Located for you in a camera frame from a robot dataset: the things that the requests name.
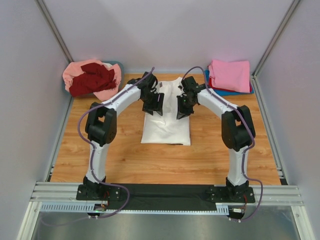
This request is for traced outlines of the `white t-shirt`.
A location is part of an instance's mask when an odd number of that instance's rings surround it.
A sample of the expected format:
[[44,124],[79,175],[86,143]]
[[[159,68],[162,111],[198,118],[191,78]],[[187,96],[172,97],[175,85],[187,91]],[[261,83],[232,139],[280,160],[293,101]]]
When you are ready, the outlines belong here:
[[164,94],[163,115],[145,114],[142,144],[191,145],[190,118],[177,119],[178,99],[182,94],[182,78],[161,81],[156,90]]

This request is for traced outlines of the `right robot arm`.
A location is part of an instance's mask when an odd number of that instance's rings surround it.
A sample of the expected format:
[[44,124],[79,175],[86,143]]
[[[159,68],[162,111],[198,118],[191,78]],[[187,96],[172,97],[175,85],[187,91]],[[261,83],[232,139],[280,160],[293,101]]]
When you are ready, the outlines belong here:
[[248,148],[256,136],[250,109],[230,103],[199,85],[192,76],[181,80],[182,94],[177,96],[177,115],[181,120],[194,113],[195,105],[211,110],[221,120],[221,138],[229,151],[229,171],[225,186],[211,186],[209,200],[216,203],[254,203],[253,189],[246,176]]

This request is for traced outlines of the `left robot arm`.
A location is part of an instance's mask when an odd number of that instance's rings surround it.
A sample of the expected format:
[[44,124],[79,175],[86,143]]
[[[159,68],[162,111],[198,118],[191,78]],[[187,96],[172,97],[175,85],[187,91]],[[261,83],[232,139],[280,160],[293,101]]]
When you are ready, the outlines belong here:
[[90,145],[88,170],[83,183],[78,186],[76,199],[79,201],[106,201],[110,190],[119,185],[106,182],[106,161],[109,146],[117,135],[117,120],[132,103],[141,100],[143,112],[163,115],[164,93],[157,91],[158,80],[152,72],[142,78],[131,79],[125,87],[103,103],[94,102],[81,119],[86,118],[87,137],[80,137]]

